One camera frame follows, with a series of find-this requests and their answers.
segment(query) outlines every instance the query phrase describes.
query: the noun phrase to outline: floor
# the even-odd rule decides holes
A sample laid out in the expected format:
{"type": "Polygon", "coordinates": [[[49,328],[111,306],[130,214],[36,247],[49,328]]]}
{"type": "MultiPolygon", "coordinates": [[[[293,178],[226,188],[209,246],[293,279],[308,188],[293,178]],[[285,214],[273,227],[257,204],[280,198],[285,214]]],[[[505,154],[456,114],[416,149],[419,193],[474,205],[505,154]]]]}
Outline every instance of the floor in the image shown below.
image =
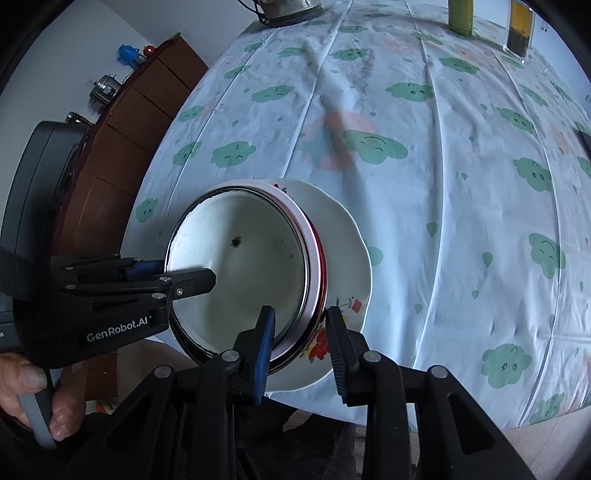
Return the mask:
{"type": "MultiPolygon", "coordinates": [[[[117,352],[118,400],[122,401],[155,367],[167,364],[177,370],[195,364],[164,343],[142,340],[117,352]]],[[[293,428],[307,420],[310,414],[296,412],[284,429],[293,428]]],[[[364,429],[358,429],[363,438],[364,429]]],[[[579,445],[591,432],[591,408],[519,429],[504,430],[504,434],[530,467],[538,480],[554,480],[569,464],[579,445]]],[[[411,433],[411,457],[418,460],[418,435],[411,433]]]]}

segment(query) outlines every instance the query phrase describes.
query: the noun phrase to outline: table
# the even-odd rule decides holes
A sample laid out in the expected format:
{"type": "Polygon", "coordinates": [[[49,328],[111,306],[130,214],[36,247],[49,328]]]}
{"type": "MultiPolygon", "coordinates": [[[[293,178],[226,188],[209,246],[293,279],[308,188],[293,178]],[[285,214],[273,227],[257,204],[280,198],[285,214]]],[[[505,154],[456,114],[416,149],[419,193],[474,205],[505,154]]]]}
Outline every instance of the table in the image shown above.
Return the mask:
{"type": "MultiPolygon", "coordinates": [[[[500,428],[586,406],[591,163],[576,131],[589,119],[539,52],[503,52],[500,25],[475,18],[467,38],[446,9],[372,1],[252,25],[228,48],[160,144],[122,253],[161,258],[222,181],[307,180],[367,242],[371,348],[446,366],[500,428]],[[233,142],[248,154],[214,154],[233,142]]],[[[331,377],[273,398],[365,421],[331,377]]]]}

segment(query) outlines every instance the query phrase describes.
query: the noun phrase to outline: human hand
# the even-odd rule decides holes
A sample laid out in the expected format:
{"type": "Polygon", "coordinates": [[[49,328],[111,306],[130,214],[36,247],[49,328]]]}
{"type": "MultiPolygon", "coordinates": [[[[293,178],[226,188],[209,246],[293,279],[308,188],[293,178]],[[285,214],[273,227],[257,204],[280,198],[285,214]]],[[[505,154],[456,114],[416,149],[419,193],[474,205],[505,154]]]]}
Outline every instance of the human hand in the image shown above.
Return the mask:
{"type": "MultiPolygon", "coordinates": [[[[73,435],[84,420],[86,402],[86,362],[66,367],[53,395],[49,431],[57,440],[73,435]]],[[[18,395],[34,394],[47,386],[43,370],[17,353],[0,354],[0,408],[29,427],[18,395]]]]}

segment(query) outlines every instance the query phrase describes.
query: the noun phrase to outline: white plate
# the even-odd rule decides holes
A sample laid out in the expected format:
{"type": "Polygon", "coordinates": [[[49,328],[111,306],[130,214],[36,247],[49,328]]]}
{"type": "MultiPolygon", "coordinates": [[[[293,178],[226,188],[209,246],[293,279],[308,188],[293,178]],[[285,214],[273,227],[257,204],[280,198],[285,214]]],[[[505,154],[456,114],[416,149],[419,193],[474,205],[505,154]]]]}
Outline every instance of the white plate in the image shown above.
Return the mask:
{"type": "MultiPolygon", "coordinates": [[[[286,192],[318,232],[326,256],[326,306],[338,305],[350,330],[360,332],[372,289],[369,254],[349,212],[318,187],[301,180],[266,180],[286,192]]],[[[267,393],[300,390],[332,371],[322,323],[306,349],[267,379],[267,393]]]]}

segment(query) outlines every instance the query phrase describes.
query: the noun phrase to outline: white wall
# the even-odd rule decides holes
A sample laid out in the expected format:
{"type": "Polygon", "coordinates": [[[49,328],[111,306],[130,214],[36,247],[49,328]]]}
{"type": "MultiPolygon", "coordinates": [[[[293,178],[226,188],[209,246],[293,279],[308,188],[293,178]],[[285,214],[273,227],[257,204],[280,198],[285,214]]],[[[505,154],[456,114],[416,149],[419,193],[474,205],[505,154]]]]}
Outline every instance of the white wall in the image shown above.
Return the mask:
{"type": "Polygon", "coordinates": [[[236,0],[101,0],[158,46],[181,32],[211,66],[256,15],[236,0]]]}
{"type": "Polygon", "coordinates": [[[37,124],[64,121],[70,111],[91,121],[93,82],[120,82],[132,72],[116,61],[122,44],[146,40],[98,0],[76,0],[35,40],[0,96],[0,225],[12,179],[37,124]]]}

